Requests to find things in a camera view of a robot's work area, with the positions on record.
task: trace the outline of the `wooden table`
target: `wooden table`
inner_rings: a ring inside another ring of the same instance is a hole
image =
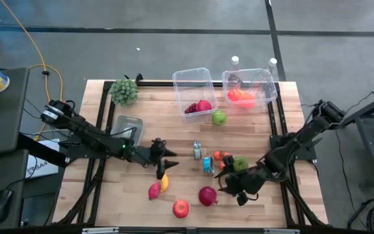
[[[94,125],[103,83],[104,80],[89,80],[83,96],[80,114]],[[279,85],[288,130],[297,131],[304,122],[297,85],[295,82],[281,82]],[[226,109],[221,88],[215,90],[219,108]],[[107,114],[105,111],[103,128]],[[259,199],[249,201],[243,207],[239,207],[231,195],[222,192],[218,192],[218,204],[211,207],[201,205],[197,197],[203,186],[218,189],[218,182],[204,176],[201,161],[193,159],[193,141],[201,142],[205,155],[211,156],[216,150],[225,150],[245,157],[250,163],[256,162],[269,149],[271,129],[267,110],[254,115],[229,115],[223,126],[214,126],[210,120],[185,125],[179,114],[173,87],[139,87],[137,103],[130,107],[116,107],[114,120],[120,114],[142,118],[145,125],[142,145],[150,146],[151,140],[156,137],[167,140],[168,149],[178,153],[175,161],[180,164],[167,171],[168,190],[157,200],[150,201],[147,190],[155,182],[155,167],[144,169],[138,164],[108,159],[97,210],[97,226],[286,227],[278,183],[266,182],[259,191]],[[66,168],[53,221],[64,217],[81,195],[87,164],[88,160],[79,159]],[[327,223],[314,167],[307,162],[297,161],[295,169],[302,197],[319,219]],[[295,202],[289,196],[293,217],[297,220]],[[178,199],[190,203],[190,213],[186,218],[178,219],[172,214],[173,203]]]

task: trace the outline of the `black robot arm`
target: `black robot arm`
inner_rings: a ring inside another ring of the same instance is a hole
[[[74,108],[62,101],[51,100],[46,105],[41,118],[43,122],[57,129],[69,129],[73,133],[69,140],[60,143],[62,147],[68,149],[68,157],[105,159],[112,156],[131,163],[138,163],[145,168],[152,164],[157,166],[157,179],[162,179],[165,169],[178,164],[178,162],[162,161],[163,157],[177,155],[166,149],[165,140],[156,138],[152,141],[150,148],[134,146],[135,127],[113,135],[106,134],[87,122],[83,116],[74,111]]]
[[[295,160],[295,152],[314,137],[328,129],[334,129],[345,113],[330,101],[320,100],[312,111],[312,119],[296,133],[289,133],[282,138],[275,149],[267,152],[256,162],[256,166],[235,172],[234,159],[226,157],[224,170],[215,178],[219,179],[220,191],[237,196],[239,205],[249,199],[248,194],[256,194],[265,181],[283,182],[286,180],[289,165]],[[220,179],[225,176],[225,186]]]

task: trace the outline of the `gray floor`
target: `gray floor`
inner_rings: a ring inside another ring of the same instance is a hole
[[[248,29],[269,30],[263,0],[104,0],[104,1],[14,1],[6,0],[28,26],[99,27],[138,29]],[[275,23],[285,31],[374,31],[374,0],[272,0]],[[0,25],[15,21],[0,3]],[[269,35],[228,34],[103,34],[31,33],[45,61],[64,77],[64,98],[81,105],[87,79],[116,79],[142,73],[146,79],[170,79],[173,72],[206,67],[220,79],[233,55],[241,68],[263,66],[273,56]],[[279,46],[287,81],[296,81],[301,102],[333,101],[342,109],[357,103],[374,89],[374,37],[280,36]],[[35,49],[22,32],[0,31],[0,68],[39,64]],[[27,98],[40,110],[47,102],[41,69],[31,72]],[[50,93],[58,99],[58,78],[50,76]],[[359,109],[374,97],[369,97]],[[26,104],[26,109],[36,111]],[[309,108],[304,107],[305,114]],[[35,133],[41,122],[24,114],[21,130]],[[374,188],[358,185],[374,177],[374,167],[354,126],[339,131],[349,186],[357,208],[374,198]],[[344,228],[353,214],[342,174],[335,132],[322,134],[316,146],[321,189],[330,224]],[[55,193],[58,176],[36,179],[27,185],[27,196],[50,184]],[[24,217],[42,224],[53,196],[39,211],[26,202]],[[356,221],[354,228],[364,229]]]

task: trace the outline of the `yellow banana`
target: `yellow banana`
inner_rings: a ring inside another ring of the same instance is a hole
[[[168,189],[168,185],[169,185],[169,179],[168,179],[167,173],[165,173],[161,179],[160,192],[165,192]]]

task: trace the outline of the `red apple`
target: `red apple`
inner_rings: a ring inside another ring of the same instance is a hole
[[[190,206],[188,205],[187,201],[177,200],[173,205],[173,214],[177,218],[184,218],[188,215],[188,210],[190,209],[189,207]]]

